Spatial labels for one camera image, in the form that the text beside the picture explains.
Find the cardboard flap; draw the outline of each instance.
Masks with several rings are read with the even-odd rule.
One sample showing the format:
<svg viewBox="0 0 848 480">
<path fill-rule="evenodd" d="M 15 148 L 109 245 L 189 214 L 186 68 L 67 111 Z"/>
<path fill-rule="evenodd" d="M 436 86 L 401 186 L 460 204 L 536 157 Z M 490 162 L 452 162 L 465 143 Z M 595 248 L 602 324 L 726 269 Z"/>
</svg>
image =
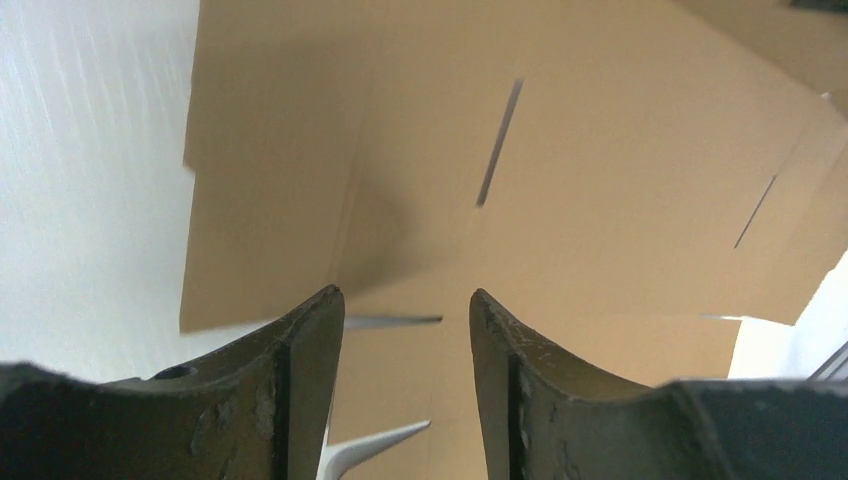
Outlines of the cardboard flap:
<svg viewBox="0 0 848 480">
<path fill-rule="evenodd" d="M 395 7 L 334 278 L 351 311 L 441 314 L 474 290 L 469 228 L 527 32 L 509 2 Z"/>
<path fill-rule="evenodd" d="M 274 318 L 328 283 L 381 34 L 309 5 L 203 2 L 183 330 Z M 311 28 L 280 33 L 301 9 Z"/>
<path fill-rule="evenodd" d="M 819 198 L 825 189 L 834 188 L 828 187 L 829 183 L 838 182 L 833 171 L 846 143 L 848 123 L 839 112 L 821 102 L 798 143 L 775 172 L 769 191 L 736 249 L 738 268 L 724 286 L 744 294 L 747 305 L 713 313 L 749 315 L 795 324 L 812 293 L 848 247 L 844 239 L 831 235 L 834 229 L 841 228 L 838 223 L 822 224 L 818 231 L 800 234 L 805 236 L 803 242 L 817 246 L 815 258 L 804 261 L 806 265 L 803 266 L 789 266 L 801 261 L 797 252 L 793 252 L 801 246 L 799 229 L 810 228 L 811 215 L 815 215 L 811 209 L 825 216 L 839 215 L 838 201 L 832 199 L 833 203 L 826 203 Z M 848 183 L 843 188 L 848 191 Z M 777 291 L 773 295 L 764 294 L 775 284 L 775 269 L 782 272 L 784 285 L 795 285 L 794 292 L 805 293 L 801 296 Z"/>
<path fill-rule="evenodd" d="M 848 16 L 786 0 L 675 0 L 817 93 L 848 87 Z"/>
<path fill-rule="evenodd" d="M 567 25 L 538 30 L 522 59 L 524 89 L 481 213 L 478 255 L 497 270 L 477 270 L 480 281 L 519 297 L 556 286 L 568 296 L 562 314 L 744 311 L 778 254 L 758 250 L 747 225 L 826 105 L 664 2 L 569 13 Z M 808 139 L 823 156 L 782 174 L 784 186 L 810 188 L 781 186 L 769 201 L 803 208 L 834 158 L 821 143 L 838 135 Z M 799 216 L 758 221 L 757 234 L 779 243 Z"/>
<path fill-rule="evenodd" d="M 848 149 L 843 150 L 827 179 L 816 192 L 757 291 L 761 318 L 797 320 L 848 247 Z M 818 279 L 799 282 L 799 278 Z M 791 305 L 794 310 L 787 310 Z"/>
</svg>

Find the cardboard box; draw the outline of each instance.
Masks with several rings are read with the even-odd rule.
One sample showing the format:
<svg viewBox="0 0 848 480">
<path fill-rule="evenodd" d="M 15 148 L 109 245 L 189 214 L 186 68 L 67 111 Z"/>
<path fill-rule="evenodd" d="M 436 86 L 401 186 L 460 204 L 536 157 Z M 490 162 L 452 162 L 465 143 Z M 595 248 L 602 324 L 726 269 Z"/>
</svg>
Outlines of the cardboard box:
<svg viewBox="0 0 848 480">
<path fill-rule="evenodd" d="M 848 16 L 789 0 L 674 0 L 818 93 L 848 87 Z"/>
<path fill-rule="evenodd" d="M 181 327 L 331 282 L 349 313 L 444 315 L 346 335 L 331 437 L 431 418 L 350 478 L 483 478 L 475 288 L 619 375 L 723 377 L 738 325 L 702 315 L 792 324 L 848 246 L 846 141 L 817 94 L 662 0 L 204 1 Z"/>
</svg>

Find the screw hole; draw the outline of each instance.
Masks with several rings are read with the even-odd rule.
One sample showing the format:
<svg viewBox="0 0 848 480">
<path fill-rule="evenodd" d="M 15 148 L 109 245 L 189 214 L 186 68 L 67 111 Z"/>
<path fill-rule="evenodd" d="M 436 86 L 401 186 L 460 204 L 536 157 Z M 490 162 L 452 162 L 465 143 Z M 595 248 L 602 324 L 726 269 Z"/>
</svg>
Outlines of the screw hole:
<svg viewBox="0 0 848 480">
<path fill-rule="evenodd" d="M 187 377 L 197 369 L 188 365 L 177 365 L 175 367 L 166 368 L 153 376 L 152 380 L 174 380 L 175 378 Z"/>
</svg>

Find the white surface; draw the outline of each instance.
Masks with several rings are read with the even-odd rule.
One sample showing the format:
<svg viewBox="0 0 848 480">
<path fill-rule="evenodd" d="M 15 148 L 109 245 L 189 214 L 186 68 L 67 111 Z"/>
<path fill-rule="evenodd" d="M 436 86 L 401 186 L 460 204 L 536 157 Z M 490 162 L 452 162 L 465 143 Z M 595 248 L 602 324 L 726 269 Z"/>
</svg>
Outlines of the white surface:
<svg viewBox="0 0 848 480">
<path fill-rule="evenodd" d="M 199 0 L 0 1 L 0 361 L 148 377 L 250 331 L 180 337 Z M 848 338 L 848 261 L 798 325 L 748 322 L 732 374 L 806 376 Z"/>
<path fill-rule="evenodd" d="M 729 378 L 807 378 L 848 339 L 848 252 L 790 327 L 744 319 Z"/>
<path fill-rule="evenodd" d="M 324 430 L 324 446 L 318 463 L 318 480 L 340 480 L 348 470 L 375 457 L 430 426 L 430 420 L 394 430 L 328 445 L 330 427 Z"/>
</svg>

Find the black plastic part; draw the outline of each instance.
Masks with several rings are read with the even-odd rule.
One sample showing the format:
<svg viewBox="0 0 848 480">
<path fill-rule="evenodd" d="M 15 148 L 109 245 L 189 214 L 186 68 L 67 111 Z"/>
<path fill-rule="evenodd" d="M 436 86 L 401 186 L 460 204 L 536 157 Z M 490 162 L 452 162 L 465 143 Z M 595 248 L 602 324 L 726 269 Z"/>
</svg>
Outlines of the black plastic part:
<svg viewBox="0 0 848 480">
<path fill-rule="evenodd" d="M 848 13 L 848 0 L 791 0 L 795 8 L 809 8 L 832 13 Z"/>
<path fill-rule="evenodd" d="M 490 479 L 848 478 L 846 384 L 651 389 L 570 354 L 482 290 L 471 345 Z"/>
<path fill-rule="evenodd" d="M 314 479 L 343 327 L 331 286 L 148 381 L 0 366 L 0 478 Z"/>
</svg>

